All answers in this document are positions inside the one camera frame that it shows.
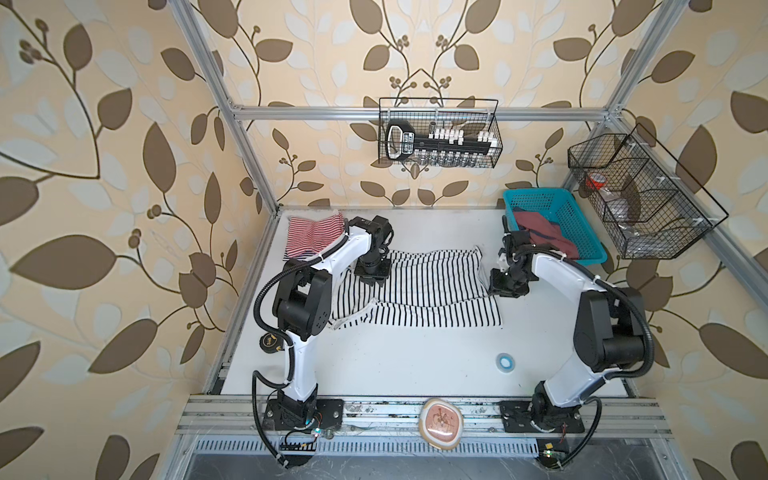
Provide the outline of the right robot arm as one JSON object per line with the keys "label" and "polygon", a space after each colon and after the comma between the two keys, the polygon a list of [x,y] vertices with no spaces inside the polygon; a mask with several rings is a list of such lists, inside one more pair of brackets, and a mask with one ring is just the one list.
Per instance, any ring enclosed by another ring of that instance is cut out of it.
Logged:
{"label": "right robot arm", "polygon": [[549,379],[539,382],[526,409],[500,406],[506,423],[564,436],[581,423],[580,410],[594,405],[595,415],[578,444],[569,451],[546,446],[537,461],[545,469],[563,470],[583,451],[597,431],[603,402],[597,391],[613,379],[645,375],[655,358],[655,343],[641,294],[619,288],[592,273],[551,244],[535,244],[524,230],[505,225],[498,267],[490,274],[489,292],[504,298],[529,294],[544,281],[576,307],[572,354]]}

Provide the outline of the black white striped tank top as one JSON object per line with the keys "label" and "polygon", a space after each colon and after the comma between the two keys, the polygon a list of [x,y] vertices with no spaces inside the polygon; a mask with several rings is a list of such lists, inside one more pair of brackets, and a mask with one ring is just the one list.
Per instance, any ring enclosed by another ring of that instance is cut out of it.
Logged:
{"label": "black white striped tank top", "polygon": [[384,282],[367,284],[352,270],[343,273],[328,326],[482,328],[503,325],[496,299],[480,278],[479,247],[426,253],[393,251]]}

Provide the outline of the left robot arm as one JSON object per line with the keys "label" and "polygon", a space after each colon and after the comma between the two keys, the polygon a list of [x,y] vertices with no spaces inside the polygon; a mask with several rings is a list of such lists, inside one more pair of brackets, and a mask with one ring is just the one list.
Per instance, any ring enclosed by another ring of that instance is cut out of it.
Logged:
{"label": "left robot arm", "polygon": [[315,444],[325,428],[317,406],[314,341],[329,324],[341,276],[352,270],[364,283],[376,285],[391,271],[388,254],[394,229],[388,219],[377,215],[347,220],[338,214],[329,220],[322,229],[327,240],[294,247],[295,254],[254,298],[256,325],[286,353],[282,381],[252,372],[254,425],[269,454],[285,469],[310,459],[300,453],[308,446],[289,443],[290,435],[311,435],[310,443]]}

